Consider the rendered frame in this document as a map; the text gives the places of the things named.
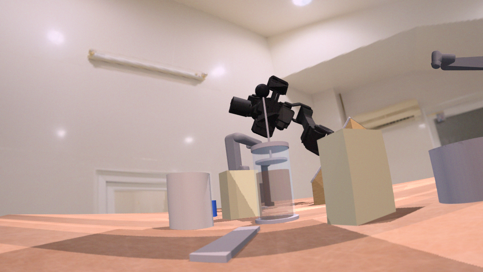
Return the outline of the glass french press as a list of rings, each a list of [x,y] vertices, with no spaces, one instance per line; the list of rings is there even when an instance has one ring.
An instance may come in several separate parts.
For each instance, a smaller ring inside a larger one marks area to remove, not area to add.
[[[254,90],[263,99],[268,142],[251,147],[254,166],[254,183],[258,218],[256,224],[286,223],[299,219],[295,213],[293,182],[289,159],[289,143],[270,141],[266,118],[265,97],[270,90],[267,85],[259,84]]]

